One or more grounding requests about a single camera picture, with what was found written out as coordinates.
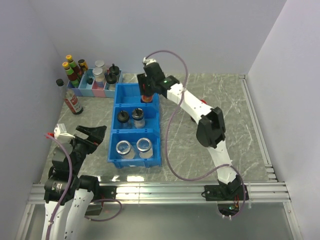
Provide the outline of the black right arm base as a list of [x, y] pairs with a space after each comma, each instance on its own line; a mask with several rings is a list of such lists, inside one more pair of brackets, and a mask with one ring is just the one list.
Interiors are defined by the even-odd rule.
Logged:
[[219, 215], [230, 221], [241, 212], [246, 201], [250, 199], [247, 187], [241, 183], [235, 186], [224, 183], [205, 185], [201, 196], [206, 202], [217, 202]]

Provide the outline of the small silver-lid glass jar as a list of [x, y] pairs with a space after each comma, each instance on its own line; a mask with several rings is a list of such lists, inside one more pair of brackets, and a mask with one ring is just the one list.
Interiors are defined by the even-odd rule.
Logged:
[[127, 140], [121, 140], [117, 143], [116, 152], [122, 159], [126, 160], [134, 159], [136, 155], [134, 147]]

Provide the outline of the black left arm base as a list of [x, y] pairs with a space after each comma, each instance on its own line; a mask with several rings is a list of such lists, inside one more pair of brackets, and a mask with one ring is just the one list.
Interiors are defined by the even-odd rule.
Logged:
[[94, 195], [93, 200], [89, 204], [85, 216], [99, 216], [102, 213], [104, 203], [97, 202], [101, 199], [115, 199], [117, 187], [115, 185], [103, 185], [99, 187], [99, 191]]

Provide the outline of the large silver-lid glass jar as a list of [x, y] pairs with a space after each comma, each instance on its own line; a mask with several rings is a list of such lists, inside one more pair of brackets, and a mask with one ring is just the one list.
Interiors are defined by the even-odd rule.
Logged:
[[153, 145], [150, 139], [146, 137], [140, 138], [136, 143], [136, 147], [141, 159], [150, 159], [153, 157]]

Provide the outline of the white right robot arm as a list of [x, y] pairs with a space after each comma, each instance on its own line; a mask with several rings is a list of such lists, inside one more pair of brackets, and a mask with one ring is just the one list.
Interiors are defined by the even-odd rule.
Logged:
[[213, 108], [190, 93], [174, 76], [165, 76], [155, 59], [143, 59], [144, 73], [137, 75], [141, 96], [159, 94], [183, 109], [197, 124], [196, 138], [214, 163], [221, 196], [233, 199], [245, 191], [240, 173], [233, 167], [226, 147], [223, 111]]

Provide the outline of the black knob-lid glass jar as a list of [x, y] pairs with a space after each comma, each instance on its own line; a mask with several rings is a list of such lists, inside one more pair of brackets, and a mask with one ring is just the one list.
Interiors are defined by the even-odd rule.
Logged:
[[125, 110], [121, 110], [117, 114], [117, 121], [119, 122], [121, 129], [131, 129], [132, 128], [130, 115]]

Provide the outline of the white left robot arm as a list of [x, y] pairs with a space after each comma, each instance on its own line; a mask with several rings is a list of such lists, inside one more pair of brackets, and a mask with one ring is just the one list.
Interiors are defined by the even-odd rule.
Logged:
[[44, 184], [44, 240], [75, 240], [78, 227], [91, 201], [101, 195], [95, 176], [78, 176], [85, 158], [103, 142], [107, 126], [77, 126], [86, 138], [70, 134], [63, 123], [45, 136], [57, 143], [48, 180]]

